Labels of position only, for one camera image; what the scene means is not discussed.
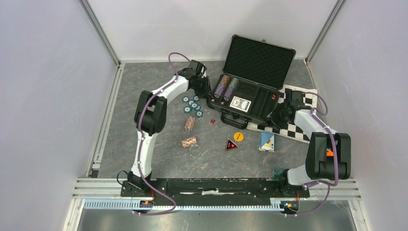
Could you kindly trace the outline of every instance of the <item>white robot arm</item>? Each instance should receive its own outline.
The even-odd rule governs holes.
[[[159,132],[166,123],[167,105],[178,95],[189,89],[193,89],[195,94],[200,98],[205,98],[211,93],[209,80],[205,71],[206,67],[202,63],[191,60],[188,68],[179,71],[177,75],[174,75],[173,78],[162,87],[151,92],[145,90],[141,93],[135,114],[135,123],[138,126],[143,108],[151,97],[154,98],[142,118],[142,131],[138,130],[138,145],[135,162],[127,177],[128,181],[136,187],[143,188],[143,183],[140,180],[141,174],[147,179],[150,178],[154,144]]]
[[[350,176],[351,138],[346,133],[331,129],[318,118],[316,109],[305,106],[302,94],[290,90],[284,103],[279,104],[270,115],[270,125],[275,129],[280,129],[288,122],[293,123],[310,140],[305,164],[287,169],[283,174],[284,180],[288,185],[310,187],[317,184],[316,180],[329,179],[335,180],[334,184],[329,183],[335,186],[339,179],[345,180]]]

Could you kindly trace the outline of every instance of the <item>checkered mat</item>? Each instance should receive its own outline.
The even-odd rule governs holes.
[[[283,103],[283,100],[286,97],[286,89],[291,89],[291,90],[300,90],[302,92],[313,92],[317,93],[318,90],[316,89],[304,89],[304,88],[299,88],[299,87],[294,87],[290,85],[283,85],[283,88],[280,91],[279,95],[279,100],[278,103]],[[311,107],[317,107],[318,104],[318,98],[315,95],[312,94],[305,94],[303,96],[303,102],[305,103],[306,106],[311,106]],[[300,129],[300,127],[296,126],[295,124],[290,124],[288,123],[285,127],[283,127],[281,130],[275,130],[270,127],[263,127],[259,126],[258,124],[254,123],[249,123],[247,129],[249,130],[254,130],[254,131],[266,131],[266,132],[273,132],[277,135],[284,136],[290,139],[294,139],[297,141],[309,143],[310,140],[309,138],[303,133],[303,131]]]

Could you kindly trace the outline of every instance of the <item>red triangle sign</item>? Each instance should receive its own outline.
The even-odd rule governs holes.
[[[236,149],[236,148],[239,148],[238,145],[232,142],[232,140],[228,139],[227,147],[225,148],[225,151],[229,151],[229,150]]]

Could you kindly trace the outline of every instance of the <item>gray floor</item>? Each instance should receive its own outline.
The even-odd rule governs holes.
[[[222,73],[224,62],[204,62],[208,67],[211,86]],[[187,66],[176,63],[177,69]],[[120,170],[129,171],[137,145],[136,125],[133,117],[142,90],[154,90],[173,76],[169,63],[126,64],[103,153],[99,178],[115,178]],[[294,60],[285,84],[311,89],[313,83],[303,60]],[[273,169],[291,168],[304,164],[307,144],[284,137],[276,137],[276,151],[258,150],[259,133],[242,130],[244,140],[238,149],[226,152],[227,138],[233,138],[238,129],[225,125],[220,113],[209,109],[204,100],[199,103],[204,115],[194,125],[192,132],[183,130],[185,121],[192,114],[185,114],[183,96],[192,97],[190,90],[173,100],[167,111],[166,126],[157,138],[152,160],[153,178],[204,178],[204,177],[271,177]],[[191,156],[181,140],[196,136],[201,154]]]
[[[300,212],[315,208],[320,202],[300,203]],[[266,211],[179,211],[171,214],[139,217],[125,210],[85,209],[79,231],[355,231],[347,201],[327,202],[307,216],[285,218]]]

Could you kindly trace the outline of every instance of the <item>aluminum frame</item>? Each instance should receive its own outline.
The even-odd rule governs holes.
[[[109,56],[111,56],[112,61],[119,66],[121,64],[115,50],[113,49],[111,43],[109,42],[108,37],[106,36],[105,32],[102,29],[101,24],[98,21],[98,18],[95,15],[92,7],[88,0],[79,0],[82,8],[84,9],[85,13],[87,14],[90,22],[92,23],[93,28],[95,28],[96,33],[98,34],[99,38],[102,40],[103,44],[105,45],[106,49],[109,52]]]
[[[327,35],[327,32],[329,31],[330,27],[332,26],[334,20],[336,19],[337,15],[339,14],[340,10],[342,9],[344,5],[345,0],[337,0],[336,4],[334,5],[333,9],[331,10],[329,17],[327,18],[326,22],[323,25],[323,28],[321,29],[318,37],[316,38],[316,41],[313,43],[312,49],[310,49],[309,54],[305,58],[306,64],[309,67],[310,61],[313,59],[313,56],[315,56],[318,48],[320,47],[321,43],[323,42],[324,38]]]
[[[115,74],[114,83],[110,92],[109,100],[105,110],[105,114],[101,124],[101,130],[98,135],[97,143],[94,148],[93,158],[89,165],[88,176],[92,174],[92,171],[99,170],[100,163],[103,156],[103,150],[106,143],[106,138],[109,131],[109,126],[112,120],[113,110],[115,108],[115,102],[123,74],[123,69],[125,64],[121,64],[116,52],[114,51],[108,37],[106,36],[101,24],[99,23],[94,11],[88,0],[79,0],[81,6],[83,7],[85,13],[90,19],[93,27],[95,28],[98,36],[104,43],[106,49],[109,52],[110,57],[113,62],[118,66],[117,72]],[[335,6],[333,7],[329,17],[327,18],[322,30],[320,31],[316,41],[314,42],[309,54],[305,58],[306,64],[309,66],[310,61],[316,54],[319,46],[323,42],[327,32],[332,26],[335,18],[337,17],[339,11],[341,10],[345,0],[337,0]],[[317,185],[311,189],[309,198],[301,198],[303,201],[319,201],[323,200],[326,195],[327,186]],[[121,186],[116,182],[116,179],[96,179],[96,178],[82,178],[78,179],[76,187],[74,189],[71,204],[68,210],[68,214],[65,219],[63,231],[76,231],[78,229],[79,221],[81,218],[84,205],[87,200],[123,200],[120,196]],[[134,197],[132,200],[152,200],[151,197]],[[271,201],[278,200],[294,200],[295,198],[271,198]],[[369,231],[369,226],[365,219],[364,210],[361,204],[361,195],[358,191],[358,187],[354,179],[341,180],[337,187],[331,188],[331,193],[328,200],[346,200],[349,202],[350,209],[352,212],[353,220],[356,225],[357,231]]]
[[[302,201],[321,201],[326,195],[326,185],[316,185],[309,189],[309,198],[300,198]],[[63,231],[76,231],[78,229],[79,221],[82,211],[86,202],[99,201],[112,203],[112,201],[118,201],[120,203],[138,202],[140,200],[152,200],[151,197],[121,197],[121,185],[119,185],[116,179],[93,179],[93,178],[79,178],[76,182],[74,194],[71,200],[71,205],[66,217]],[[290,201],[295,198],[270,198],[271,204],[276,201]],[[365,219],[365,215],[362,209],[361,196],[358,191],[356,181],[354,179],[340,180],[338,186],[331,188],[331,192],[328,200],[344,200],[349,202],[353,221],[357,228],[357,231],[369,231],[370,228]],[[104,209],[101,206],[95,206],[94,209]],[[177,210],[194,210],[195,208],[184,208],[179,206]],[[217,210],[217,208],[204,208],[205,210]],[[248,208],[247,210],[265,210],[265,208]]]
[[[89,170],[87,172],[87,176],[93,178],[98,176],[99,168],[101,167],[103,151],[105,149],[106,139],[108,138],[109,127],[111,125],[112,115],[114,113],[124,68],[125,64],[121,64],[116,70],[114,83],[112,85],[111,92],[109,93],[109,100],[105,109],[105,115],[103,116],[101,130],[99,131],[97,142],[93,148],[93,158],[91,159]]]

